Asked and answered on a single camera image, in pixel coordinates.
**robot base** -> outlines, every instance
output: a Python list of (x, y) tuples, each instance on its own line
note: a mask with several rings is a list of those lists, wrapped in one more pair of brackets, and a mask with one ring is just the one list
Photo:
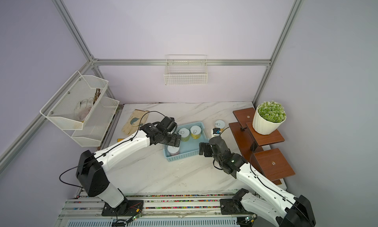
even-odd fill
[(143, 203), (144, 203), (143, 200), (128, 200), (127, 202), (122, 202), (116, 208), (113, 208), (105, 202), (105, 206), (102, 209), (101, 215), (102, 216), (116, 216), (116, 214), (117, 214), (118, 218), (120, 216), (135, 216), (135, 215), (137, 215), (136, 209), (130, 208), (130, 207), (136, 206), (136, 207), (139, 207), (140, 210), (142, 210), (143, 209)]
[(220, 199), (220, 211), (222, 215), (252, 215), (252, 212), (246, 211), (241, 205), (238, 205), (233, 199)]

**wall-mounted wire basket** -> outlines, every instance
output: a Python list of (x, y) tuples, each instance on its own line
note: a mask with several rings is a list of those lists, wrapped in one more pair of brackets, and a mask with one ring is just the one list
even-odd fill
[(70, 137), (80, 146), (101, 146), (118, 104), (117, 100), (102, 97), (83, 130), (75, 130)]
[(203, 85), (208, 82), (206, 55), (166, 55), (166, 85)]
[(82, 130), (108, 88), (108, 81), (96, 76), (81, 75), (76, 71), (69, 80), (72, 78), (76, 81), (52, 109), (47, 110), (54, 97), (40, 110), (61, 130)]

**wooden shelf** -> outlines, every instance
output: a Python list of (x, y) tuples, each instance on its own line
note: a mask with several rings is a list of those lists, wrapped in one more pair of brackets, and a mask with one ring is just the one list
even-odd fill
[(257, 146), (265, 146), (269, 144), (276, 144), (279, 142), (284, 142), (285, 139), (282, 137), (278, 130), (274, 130), (271, 134), (262, 135), (256, 132), (252, 126), (252, 122), (247, 123), (247, 130), (252, 135), (253, 139), (256, 141)]
[(240, 125), (243, 128), (247, 128), (247, 123), (252, 122), (253, 115), (255, 114), (255, 109), (252, 108), (246, 108), (242, 110), (233, 111), (234, 116), (239, 121)]
[[(253, 155), (253, 152), (251, 151), (251, 145), (253, 143), (252, 137), (249, 135), (247, 130), (241, 131), (239, 127), (240, 125), (239, 122), (229, 123), (228, 125), (230, 126), (230, 129), (234, 135), (236, 144), (238, 145), (242, 156), (248, 162), (250, 162), (253, 165), (253, 167), (255, 167), (260, 173), (262, 173), (256, 159), (252, 157)], [(257, 151), (263, 151), (262, 147), (256, 149), (256, 152)]]
[(253, 155), (262, 170), (262, 174), (270, 181), (295, 175), (294, 170), (278, 148), (261, 151)]
[(238, 122), (230, 123), (230, 129), (242, 156), (270, 181), (280, 185), (280, 179), (295, 173), (278, 148), (263, 151), (262, 146), (283, 142), (285, 139), (278, 130), (268, 135), (256, 132), (252, 127), (255, 112), (253, 107), (233, 111)]

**white wall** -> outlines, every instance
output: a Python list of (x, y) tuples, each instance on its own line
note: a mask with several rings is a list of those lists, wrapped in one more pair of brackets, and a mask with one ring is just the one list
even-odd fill
[(285, 181), (319, 227), (377, 225), (377, 3), (305, 0), (259, 100), (285, 107)]
[[(1, 154), (86, 60), (51, 0), (0, 0), (0, 23)], [(45, 122), (0, 177), (0, 225), (52, 226), (84, 150)]]
[(64, 0), (96, 58), (270, 59), (294, 0)]
[(209, 66), (207, 85), (167, 86), (165, 66), (101, 66), (121, 103), (251, 102), (265, 66)]

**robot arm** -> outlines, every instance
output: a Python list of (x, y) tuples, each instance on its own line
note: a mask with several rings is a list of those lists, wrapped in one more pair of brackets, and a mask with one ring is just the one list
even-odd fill
[(99, 197), (110, 206), (112, 211), (102, 215), (124, 215), (129, 207), (129, 201), (106, 177), (106, 173), (117, 163), (139, 149), (152, 144), (166, 144), (178, 147), (181, 135), (174, 134), (177, 124), (174, 118), (165, 117), (161, 122), (147, 123), (128, 138), (106, 149), (91, 153), (89, 150), (80, 156), (76, 177), (84, 187), (88, 196)]
[(244, 182), (264, 200), (246, 189), (239, 190), (233, 199), (221, 199), (222, 214), (252, 212), (279, 227), (314, 227), (315, 218), (307, 198), (295, 197), (259, 173), (241, 155), (231, 153), (220, 136), (200, 143), (200, 155), (213, 157), (222, 170)]

